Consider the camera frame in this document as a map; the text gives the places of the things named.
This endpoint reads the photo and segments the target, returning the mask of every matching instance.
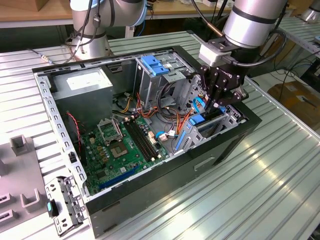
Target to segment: ram slot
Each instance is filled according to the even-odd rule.
[[[126,122],[124,124],[124,127],[130,134],[130,137],[147,162],[150,162],[152,158],[157,157],[157,153],[152,147],[151,143],[147,140],[147,138],[135,122]]]

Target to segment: workbench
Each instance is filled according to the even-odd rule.
[[[316,36],[320,36],[320,23],[307,23],[298,17],[284,18],[279,27],[285,32],[288,39],[301,47],[301,50],[307,50],[316,57],[320,57],[320,44],[314,41]]]
[[[181,45],[199,60],[201,40],[187,32],[110,41],[115,54]],[[37,49],[57,63],[64,46]],[[32,68],[30,51],[0,53],[0,143],[32,137],[48,183],[67,176]],[[319,136],[249,78],[244,103],[262,123],[222,163],[119,224],[99,239],[307,239],[320,223]],[[58,238],[47,213],[0,233],[0,239],[93,239],[88,220]]]
[[[211,17],[214,7],[198,3],[198,7],[206,17]],[[225,8],[225,13],[230,12],[230,8]],[[176,19],[199,17],[195,8],[182,4],[179,0],[172,2],[157,1],[153,5],[153,15],[148,10],[146,20],[152,19]],[[40,11],[28,11],[0,5],[0,28],[19,28],[36,26],[54,26],[73,24],[72,10],[69,0],[49,0]]]

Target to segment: yellow wire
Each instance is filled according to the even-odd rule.
[[[128,99],[128,103],[126,104],[125,109],[124,109],[124,110],[122,110],[122,111],[120,111],[120,113],[124,114],[126,111],[128,111],[129,106],[130,106],[130,101],[131,101],[131,99],[129,98],[129,99]]]

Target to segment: red cable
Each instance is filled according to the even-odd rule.
[[[80,144],[81,144],[81,141],[80,141],[80,132],[79,132],[79,127],[78,127],[77,120],[75,119],[74,116],[72,116],[71,113],[67,112],[66,114],[67,114],[70,118],[72,118],[72,120],[74,121],[74,124],[75,124],[75,127],[76,127],[76,133],[77,133],[77,135],[78,135],[79,152],[81,152],[81,148],[80,148]]]

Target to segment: expansion slot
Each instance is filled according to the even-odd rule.
[[[130,171],[125,172],[124,174],[122,174],[122,175],[120,175],[120,176],[117,176],[117,177],[115,177],[115,178],[113,178],[113,179],[111,179],[111,180],[109,180],[109,181],[106,181],[106,182],[100,184],[100,185],[99,185],[99,189],[101,190],[101,189],[110,187],[110,186],[112,186],[112,185],[114,185],[114,184],[122,181],[123,179],[126,179],[126,178],[134,175],[134,174],[135,174],[135,171],[136,171],[136,169],[137,169],[138,167],[139,167],[139,165],[136,166],[136,167],[134,167],[134,168],[131,169]]]
[[[154,161],[154,159],[157,157],[157,153],[139,126],[135,122],[130,121],[125,122],[124,127],[130,134],[138,149],[141,151],[144,159],[147,162],[152,160]]]

